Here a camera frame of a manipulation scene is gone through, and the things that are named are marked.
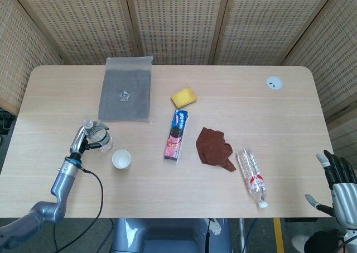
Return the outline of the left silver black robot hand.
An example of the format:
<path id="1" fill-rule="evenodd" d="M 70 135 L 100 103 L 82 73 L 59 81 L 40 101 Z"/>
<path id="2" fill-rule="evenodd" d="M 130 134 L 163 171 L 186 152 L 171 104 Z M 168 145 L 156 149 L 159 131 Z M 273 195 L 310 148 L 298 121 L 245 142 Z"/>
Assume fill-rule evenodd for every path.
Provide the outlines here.
<path id="1" fill-rule="evenodd" d="M 106 149 L 111 143 L 109 127 L 101 122 L 92 121 L 90 126 L 82 125 L 70 147 L 71 154 L 83 155 L 85 150 Z"/>

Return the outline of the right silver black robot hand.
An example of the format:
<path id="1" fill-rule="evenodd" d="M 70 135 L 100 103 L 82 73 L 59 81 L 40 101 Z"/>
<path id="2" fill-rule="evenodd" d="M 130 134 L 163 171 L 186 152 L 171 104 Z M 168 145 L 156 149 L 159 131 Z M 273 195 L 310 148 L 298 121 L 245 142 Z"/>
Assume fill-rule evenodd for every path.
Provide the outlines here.
<path id="1" fill-rule="evenodd" d="M 331 192 L 332 206 L 318 202 L 312 195 L 305 194 L 308 203 L 316 210 L 335 217 L 346 230 L 356 230 L 356 174 L 352 165 L 343 157 L 327 150 L 316 155 L 320 162 Z"/>

